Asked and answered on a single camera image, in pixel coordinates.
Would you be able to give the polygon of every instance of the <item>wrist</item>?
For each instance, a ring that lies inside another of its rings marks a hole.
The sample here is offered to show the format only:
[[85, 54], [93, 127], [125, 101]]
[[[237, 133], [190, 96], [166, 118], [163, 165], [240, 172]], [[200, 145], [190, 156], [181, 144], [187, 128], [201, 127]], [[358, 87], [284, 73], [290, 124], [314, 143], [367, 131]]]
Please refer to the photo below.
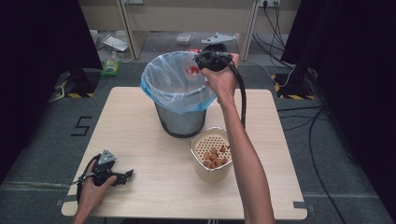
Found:
[[78, 207], [76, 214], [73, 216], [73, 224], [82, 224], [84, 223], [88, 216], [90, 215], [90, 210], [86, 208]]
[[221, 94], [218, 94], [218, 102], [221, 106], [233, 105], [233, 94], [230, 92], [222, 92]]
[[236, 110], [235, 102], [233, 101], [233, 99], [221, 101], [220, 106], [224, 115], [228, 115], [232, 111]]

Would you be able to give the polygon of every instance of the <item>hand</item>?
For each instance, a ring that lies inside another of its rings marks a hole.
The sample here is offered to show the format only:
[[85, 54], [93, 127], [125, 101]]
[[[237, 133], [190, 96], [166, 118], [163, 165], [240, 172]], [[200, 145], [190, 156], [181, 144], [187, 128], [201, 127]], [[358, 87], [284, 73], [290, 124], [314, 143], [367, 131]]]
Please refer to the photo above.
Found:
[[[96, 161], [91, 162], [87, 173], [92, 171]], [[102, 186], [95, 186], [91, 177], [84, 180], [81, 196], [79, 198], [78, 210], [74, 216], [73, 223], [84, 223], [90, 212], [97, 207], [105, 195], [107, 189], [117, 180], [116, 176], [111, 176]]]
[[[233, 64], [238, 68], [239, 55], [231, 54], [233, 57]], [[228, 100], [233, 100], [235, 93], [236, 77], [233, 71], [227, 66], [222, 71], [213, 72], [207, 68], [202, 70], [202, 74], [208, 79], [207, 85], [218, 96], [218, 102], [222, 105]]]

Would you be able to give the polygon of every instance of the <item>black curtain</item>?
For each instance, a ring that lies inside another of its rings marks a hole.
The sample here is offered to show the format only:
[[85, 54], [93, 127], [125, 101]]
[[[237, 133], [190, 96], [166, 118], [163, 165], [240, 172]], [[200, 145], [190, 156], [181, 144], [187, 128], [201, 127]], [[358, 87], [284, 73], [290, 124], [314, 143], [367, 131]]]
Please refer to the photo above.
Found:
[[[350, 153], [396, 222], [396, 1], [337, 1], [332, 25], [319, 27], [330, 32], [309, 51], [309, 66]], [[302, 1], [283, 60], [302, 59], [326, 2]]]
[[60, 74], [101, 68], [78, 1], [0, 3], [0, 183], [37, 125]]

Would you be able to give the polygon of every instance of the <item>food scrap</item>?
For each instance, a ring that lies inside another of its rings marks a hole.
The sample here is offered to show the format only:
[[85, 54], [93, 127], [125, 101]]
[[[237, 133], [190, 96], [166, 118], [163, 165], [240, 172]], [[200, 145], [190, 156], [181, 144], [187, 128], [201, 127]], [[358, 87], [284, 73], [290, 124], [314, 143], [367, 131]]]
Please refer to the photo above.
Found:
[[225, 155], [221, 158], [221, 155], [226, 153], [229, 149], [230, 146], [224, 145], [221, 145], [219, 149], [217, 149], [216, 147], [210, 148], [210, 151], [204, 153], [203, 165], [210, 169], [215, 169], [217, 167], [220, 167], [221, 165], [226, 164], [228, 162], [228, 159], [225, 157]]

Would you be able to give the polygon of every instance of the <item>gray floor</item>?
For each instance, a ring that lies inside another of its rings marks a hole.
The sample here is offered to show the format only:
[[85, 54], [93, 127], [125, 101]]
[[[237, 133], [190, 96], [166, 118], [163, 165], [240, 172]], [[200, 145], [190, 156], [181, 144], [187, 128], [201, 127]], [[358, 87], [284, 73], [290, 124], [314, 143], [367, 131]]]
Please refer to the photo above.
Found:
[[[187, 33], [192, 36], [191, 43], [187, 47], [181, 47], [176, 43], [178, 34], [150, 33], [139, 60], [124, 63], [120, 68], [122, 76], [101, 79], [93, 98], [64, 98], [49, 105], [30, 144], [21, 152], [6, 180], [0, 186], [0, 223], [71, 222], [71, 217], [64, 217], [61, 213], [62, 199], [68, 191], [65, 185], [73, 181], [111, 88], [137, 86], [139, 76], [134, 74], [141, 73], [145, 63], [150, 62], [157, 55], [175, 50], [201, 49], [205, 46], [200, 43], [201, 39], [214, 35]], [[268, 43], [272, 41], [270, 35], [261, 35], [261, 37]], [[237, 52], [236, 41], [226, 42], [226, 45], [229, 51]], [[102, 47], [100, 42], [97, 43], [97, 47]], [[99, 49], [102, 61], [108, 57], [110, 51], [110, 47]], [[308, 217], [305, 220], [279, 220], [278, 223], [341, 223], [335, 208], [340, 211], [346, 223], [392, 223], [364, 172], [349, 158], [342, 135], [329, 120], [331, 111], [320, 114], [311, 132], [311, 122], [292, 129], [308, 122], [318, 113], [318, 108], [284, 109], [322, 105], [318, 99], [322, 96], [317, 95], [315, 101], [277, 98], [269, 75], [290, 70], [275, 67], [269, 56], [262, 53], [254, 40], [247, 61], [241, 64], [240, 72], [247, 88], [268, 89], [274, 95], [290, 155], [308, 206]], [[90, 129], [85, 136], [72, 137], [71, 133], [81, 132], [75, 126], [78, 119], [83, 116], [89, 118], [84, 119], [81, 124], [90, 126]], [[335, 206], [320, 184], [316, 170]], [[123, 218], [106, 219], [106, 223], [118, 224], [122, 221]], [[104, 223], [104, 220], [91, 217], [88, 223]], [[207, 223], [207, 220], [143, 219], [131, 220], [131, 223]]]

